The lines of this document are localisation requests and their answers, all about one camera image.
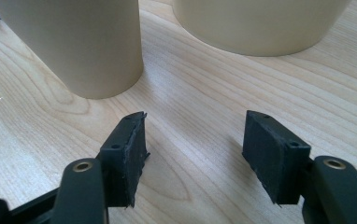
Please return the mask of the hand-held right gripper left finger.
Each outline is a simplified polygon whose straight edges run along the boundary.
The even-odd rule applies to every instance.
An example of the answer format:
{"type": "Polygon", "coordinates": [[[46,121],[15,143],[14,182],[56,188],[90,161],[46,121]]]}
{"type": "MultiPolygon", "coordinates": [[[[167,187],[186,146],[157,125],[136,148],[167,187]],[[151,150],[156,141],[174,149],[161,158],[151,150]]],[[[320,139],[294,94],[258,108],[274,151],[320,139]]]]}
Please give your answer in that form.
{"type": "Polygon", "coordinates": [[[135,206],[136,190],[150,153],[146,148],[143,111],[125,116],[101,146],[101,162],[107,207],[135,206]]]}

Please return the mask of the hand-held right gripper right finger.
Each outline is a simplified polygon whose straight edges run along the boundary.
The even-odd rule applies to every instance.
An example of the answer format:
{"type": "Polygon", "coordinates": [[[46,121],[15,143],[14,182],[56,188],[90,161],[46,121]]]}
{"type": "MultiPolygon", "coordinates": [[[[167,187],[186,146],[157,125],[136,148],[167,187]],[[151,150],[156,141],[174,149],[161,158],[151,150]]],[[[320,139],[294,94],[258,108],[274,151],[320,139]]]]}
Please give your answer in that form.
{"type": "Polygon", "coordinates": [[[309,144],[273,117],[247,111],[242,155],[273,203],[298,203],[299,175],[310,150],[309,144]]]}

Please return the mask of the beige paper cup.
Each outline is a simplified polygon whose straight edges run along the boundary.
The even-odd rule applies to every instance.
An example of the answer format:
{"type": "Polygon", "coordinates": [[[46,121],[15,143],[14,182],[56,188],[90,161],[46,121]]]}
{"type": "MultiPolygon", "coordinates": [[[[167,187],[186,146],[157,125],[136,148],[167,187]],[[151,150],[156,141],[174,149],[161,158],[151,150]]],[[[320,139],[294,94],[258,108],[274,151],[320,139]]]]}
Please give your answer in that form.
{"type": "Polygon", "coordinates": [[[116,96],[143,73],[138,0],[0,0],[0,18],[80,97],[116,96]]]}

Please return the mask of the wide beige paper container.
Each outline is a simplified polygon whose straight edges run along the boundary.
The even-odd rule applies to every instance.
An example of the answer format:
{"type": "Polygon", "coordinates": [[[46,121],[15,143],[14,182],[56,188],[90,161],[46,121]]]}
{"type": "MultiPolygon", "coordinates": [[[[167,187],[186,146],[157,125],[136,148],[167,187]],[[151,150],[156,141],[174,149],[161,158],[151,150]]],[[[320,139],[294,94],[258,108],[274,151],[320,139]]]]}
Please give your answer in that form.
{"type": "Polygon", "coordinates": [[[320,42],[352,0],[172,0],[201,41],[250,56],[281,56],[320,42]]]}

